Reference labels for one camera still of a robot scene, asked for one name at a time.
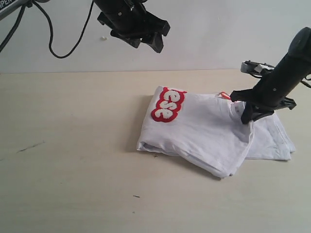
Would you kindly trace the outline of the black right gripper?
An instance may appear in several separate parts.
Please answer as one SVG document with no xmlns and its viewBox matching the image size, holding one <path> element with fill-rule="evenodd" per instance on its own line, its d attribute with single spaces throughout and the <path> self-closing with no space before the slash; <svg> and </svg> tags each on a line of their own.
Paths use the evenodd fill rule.
<svg viewBox="0 0 311 233">
<path fill-rule="evenodd" d="M 275 110 L 296 107 L 293 99 L 287 96 L 296 87 L 294 84 L 257 84 L 252 89 L 234 90 L 230 94 L 232 102 L 247 102 L 241 116 L 242 124 L 270 116 Z"/>
</svg>

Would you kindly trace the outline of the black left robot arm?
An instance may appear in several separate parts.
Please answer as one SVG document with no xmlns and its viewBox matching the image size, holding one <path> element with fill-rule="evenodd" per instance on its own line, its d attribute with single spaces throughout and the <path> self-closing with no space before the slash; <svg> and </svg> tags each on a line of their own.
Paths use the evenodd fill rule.
<svg viewBox="0 0 311 233">
<path fill-rule="evenodd" d="M 50 30 L 48 48 L 50 53 L 58 59 L 69 57 L 78 47 L 84 36 L 94 5 L 97 5 L 101 11 L 97 20 L 100 24 L 106 25 L 111 29 L 110 35 L 136 49 L 141 43 L 144 43 L 156 53 L 161 53 L 164 48 L 163 37 L 167 36 L 171 28 L 168 21 L 160 19 L 146 10 L 144 6 L 146 1 L 144 0 L 93 0 L 78 41 L 67 54 L 59 56 L 52 48 L 54 31 L 51 18 L 40 5 L 46 2 L 46 0 L 2 0 L 0 2 L 1 19 L 6 18 L 19 9 L 14 25 L 0 44 L 0 50 L 5 48 L 16 32 L 25 9 L 32 6 L 36 6 L 48 21 Z"/>
</svg>

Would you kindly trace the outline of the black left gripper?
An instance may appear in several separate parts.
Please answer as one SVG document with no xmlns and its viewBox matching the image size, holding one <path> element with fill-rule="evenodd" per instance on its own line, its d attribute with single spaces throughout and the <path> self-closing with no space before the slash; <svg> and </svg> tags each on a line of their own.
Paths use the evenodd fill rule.
<svg viewBox="0 0 311 233">
<path fill-rule="evenodd" d="M 98 6 L 101 13 L 97 20 L 111 29 L 112 37 L 120 39 L 134 48 L 139 47 L 142 42 L 155 52 L 162 52 L 164 47 L 162 35 L 167 36 L 170 31 L 168 21 L 147 13 L 139 4 L 132 7 L 127 4 Z"/>
</svg>

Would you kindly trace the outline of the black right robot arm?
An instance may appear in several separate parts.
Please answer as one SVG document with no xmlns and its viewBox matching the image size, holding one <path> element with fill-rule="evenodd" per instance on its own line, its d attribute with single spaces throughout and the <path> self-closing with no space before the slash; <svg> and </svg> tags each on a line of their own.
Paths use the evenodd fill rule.
<svg viewBox="0 0 311 233">
<path fill-rule="evenodd" d="M 296 34 L 275 67 L 249 60 L 241 64 L 241 72 L 259 79 L 253 88 L 230 94 L 232 102 L 245 102 L 243 124 L 270 116 L 279 109 L 293 109 L 296 103 L 288 94 L 299 83 L 310 87 L 303 80 L 311 74 L 311 29 L 305 27 Z"/>
</svg>

